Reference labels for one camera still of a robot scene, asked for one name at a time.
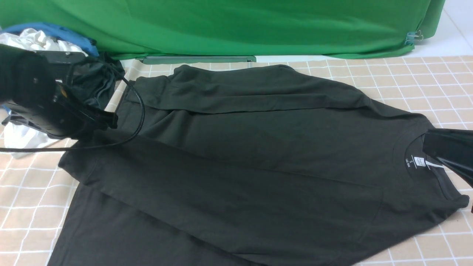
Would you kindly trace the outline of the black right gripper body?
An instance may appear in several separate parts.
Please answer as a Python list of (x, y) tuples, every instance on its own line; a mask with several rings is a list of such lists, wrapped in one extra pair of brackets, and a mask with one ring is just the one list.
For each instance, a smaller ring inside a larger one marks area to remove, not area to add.
[(423, 137), (423, 152), (473, 187), (473, 131), (429, 129)]

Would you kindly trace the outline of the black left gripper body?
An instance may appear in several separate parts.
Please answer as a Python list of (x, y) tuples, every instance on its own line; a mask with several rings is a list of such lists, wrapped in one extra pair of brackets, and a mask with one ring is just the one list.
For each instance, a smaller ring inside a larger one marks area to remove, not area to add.
[(117, 115), (80, 101), (57, 81), (46, 57), (5, 44), (0, 54), (1, 103), (50, 138), (88, 138), (117, 128)]

